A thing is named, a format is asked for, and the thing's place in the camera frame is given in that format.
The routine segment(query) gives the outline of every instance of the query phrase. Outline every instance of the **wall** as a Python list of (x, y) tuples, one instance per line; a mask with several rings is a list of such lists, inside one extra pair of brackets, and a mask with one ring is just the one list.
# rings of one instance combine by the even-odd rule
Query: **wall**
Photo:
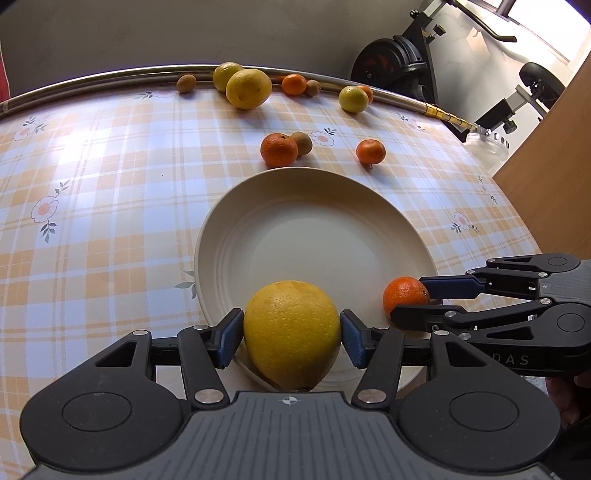
[[(568, 85), (591, 48), (591, 35), (588, 35), (576, 58), (566, 65), (525, 28), (466, 0), (462, 3), (499, 35), (514, 35), (518, 40), (513, 44), (493, 40), (466, 15), (449, 5), (435, 16), (432, 25), (438, 23), (447, 31), (431, 43), (439, 103), (466, 120), (477, 120), (502, 98), (515, 92), (515, 86), (521, 83), (519, 70), (528, 61), (549, 69)], [(509, 141), (510, 154), (538, 125), (538, 115), (530, 105), (525, 105), (513, 120), (518, 127), (514, 133), (507, 135), (502, 127), (498, 129)]]
[(544, 253), (591, 258), (591, 57), (495, 175)]
[(349, 78), (420, 0), (18, 0), (0, 17), (12, 95), (91, 73), (237, 61)]

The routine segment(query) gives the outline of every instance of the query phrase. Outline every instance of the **blue gripper pad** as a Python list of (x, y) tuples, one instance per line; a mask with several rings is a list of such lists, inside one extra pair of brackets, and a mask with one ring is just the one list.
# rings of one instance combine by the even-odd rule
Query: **blue gripper pad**
[(421, 277), (418, 279), (432, 300), (475, 299), (484, 293), (485, 284), (472, 275)]
[(367, 352), (363, 347), (361, 330), (353, 323), (345, 312), (340, 314), (340, 327), (342, 342), (347, 355), (355, 368), (366, 368), (368, 363)]
[(226, 368), (230, 365), (230, 362), (244, 337), (244, 312), (240, 309), (233, 309), (229, 315), (233, 315), (233, 318), (222, 330), (220, 346), (216, 352), (215, 367), (220, 369)]

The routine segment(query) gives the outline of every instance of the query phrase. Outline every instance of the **lemon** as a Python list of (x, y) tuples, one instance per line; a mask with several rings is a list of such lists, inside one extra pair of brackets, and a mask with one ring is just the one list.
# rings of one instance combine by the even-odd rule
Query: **lemon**
[(349, 113), (361, 113), (369, 103), (368, 94), (355, 85), (343, 88), (339, 93), (340, 107)]
[(226, 85), (226, 97), (236, 108), (251, 110), (263, 104), (271, 94), (269, 76), (257, 69), (236, 72)]
[(233, 61), (227, 61), (218, 65), (213, 71), (213, 86), (220, 92), (226, 93), (226, 85), (228, 84), (228, 80), (236, 72), (243, 69), (244, 67), (242, 67), (242, 65), (234, 63)]
[(244, 340), (267, 378), (286, 390), (311, 390), (339, 353), (339, 314), (330, 297), (312, 284), (272, 283), (248, 302)]

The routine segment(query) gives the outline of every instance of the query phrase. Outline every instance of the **plaid tablecloth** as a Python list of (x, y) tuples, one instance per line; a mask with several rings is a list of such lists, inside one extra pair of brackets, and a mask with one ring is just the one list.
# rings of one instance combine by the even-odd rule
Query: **plaid tablecloth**
[[(538, 252), (493, 180), (446, 127), (387, 105), (343, 112), (333, 94), (236, 111), (217, 91), (173, 86), (81, 96), (0, 123), (0, 479), (31, 465), (18, 418), (31, 395), (135, 329), (174, 336), (204, 322), (193, 252), (221, 195), (265, 170), (272, 132), (303, 131), (298, 161), (374, 189), (412, 222), (440, 274)], [(386, 160), (365, 170), (360, 140)], [(470, 309), (507, 299), (480, 296)], [(230, 394), (251, 388), (238, 367)], [(178, 377), (158, 381), (179, 393)]]

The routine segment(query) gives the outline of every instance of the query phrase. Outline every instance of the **tangerine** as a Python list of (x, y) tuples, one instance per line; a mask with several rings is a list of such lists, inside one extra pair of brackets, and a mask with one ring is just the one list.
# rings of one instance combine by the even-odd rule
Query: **tangerine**
[(363, 140), (355, 153), (362, 164), (376, 165), (386, 158), (386, 147), (379, 140)]
[(281, 82), (281, 88), (287, 95), (301, 95), (308, 88), (308, 83), (302, 75), (292, 73), (286, 76)]
[(390, 313), (397, 305), (426, 305), (429, 292), (421, 282), (412, 277), (398, 277), (392, 280), (384, 290), (384, 311)]
[(367, 85), (359, 85), (359, 88), (361, 88), (365, 93), (367, 93), (369, 103), (374, 101), (374, 91), (371, 88), (369, 88)]
[(261, 142), (261, 157), (271, 167), (287, 167), (297, 158), (298, 146), (284, 134), (267, 135)]

